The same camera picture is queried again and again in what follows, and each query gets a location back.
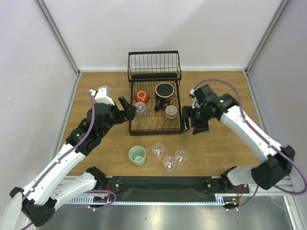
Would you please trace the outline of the short clear glass tumbler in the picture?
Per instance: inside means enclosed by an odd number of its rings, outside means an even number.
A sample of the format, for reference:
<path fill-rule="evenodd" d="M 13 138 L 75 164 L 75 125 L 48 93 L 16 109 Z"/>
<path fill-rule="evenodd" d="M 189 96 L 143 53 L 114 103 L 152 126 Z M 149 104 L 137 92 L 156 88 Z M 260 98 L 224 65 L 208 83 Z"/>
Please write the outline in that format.
<path fill-rule="evenodd" d="M 169 105 L 165 108 L 165 116 L 168 119 L 175 119 L 177 117 L 177 108 L 174 105 Z"/>

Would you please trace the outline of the small orange black cup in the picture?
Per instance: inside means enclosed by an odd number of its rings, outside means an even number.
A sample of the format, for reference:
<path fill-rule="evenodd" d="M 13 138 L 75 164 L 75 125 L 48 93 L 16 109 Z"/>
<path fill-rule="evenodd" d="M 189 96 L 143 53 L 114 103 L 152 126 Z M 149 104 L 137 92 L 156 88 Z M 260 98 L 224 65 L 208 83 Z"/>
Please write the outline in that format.
<path fill-rule="evenodd" d="M 134 97 L 136 102 L 143 102 L 145 104 L 148 103 L 149 98 L 149 94 L 146 91 L 138 91 Z"/>

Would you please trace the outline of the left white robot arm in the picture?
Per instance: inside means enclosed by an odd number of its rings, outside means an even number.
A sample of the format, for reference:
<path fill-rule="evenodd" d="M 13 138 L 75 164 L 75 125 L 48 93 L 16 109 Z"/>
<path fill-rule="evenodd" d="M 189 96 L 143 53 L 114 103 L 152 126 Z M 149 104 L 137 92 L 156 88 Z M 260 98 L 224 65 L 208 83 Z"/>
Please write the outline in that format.
<path fill-rule="evenodd" d="M 20 210 L 31 224 L 40 227 L 70 199 L 87 191 L 105 188 L 105 175 L 96 167 L 89 168 L 76 180 L 59 186 L 67 173 L 97 147 L 108 131 L 117 124 L 135 118 L 136 107 L 119 97 L 123 110 L 108 96 L 91 97 L 92 107 L 48 166 L 29 184 L 15 187 L 10 197 L 22 195 Z"/>

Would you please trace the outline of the black skull pattern mug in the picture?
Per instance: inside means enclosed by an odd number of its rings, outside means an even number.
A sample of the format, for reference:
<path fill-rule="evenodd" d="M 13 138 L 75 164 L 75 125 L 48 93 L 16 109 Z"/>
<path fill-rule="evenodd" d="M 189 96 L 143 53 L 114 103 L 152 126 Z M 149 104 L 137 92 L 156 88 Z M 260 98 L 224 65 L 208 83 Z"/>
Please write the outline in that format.
<path fill-rule="evenodd" d="M 174 86 L 168 82 L 159 83 L 155 88 L 155 106 L 156 112 L 165 109 L 172 104 L 175 89 Z"/>

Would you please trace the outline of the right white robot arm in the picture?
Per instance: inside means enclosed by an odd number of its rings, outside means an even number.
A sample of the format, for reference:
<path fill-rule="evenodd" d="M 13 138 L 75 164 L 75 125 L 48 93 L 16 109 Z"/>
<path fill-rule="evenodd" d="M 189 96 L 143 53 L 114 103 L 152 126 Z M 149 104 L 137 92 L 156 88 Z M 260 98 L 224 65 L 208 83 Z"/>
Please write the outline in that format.
<path fill-rule="evenodd" d="M 240 111 L 239 103 L 226 93 L 218 96 L 208 84 L 191 89 L 189 97 L 192 106 L 183 106 L 182 123 L 184 131 L 193 127 L 193 134 L 209 130 L 208 121 L 216 118 L 228 126 L 250 148 L 258 160 L 257 166 L 232 167 L 224 172 L 221 188 L 231 193 L 240 184 L 256 183 L 268 190 L 292 171 L 289 160 L 293 160 L 295 150 L 283 147 L 264 133 L 245 112 Z"/>

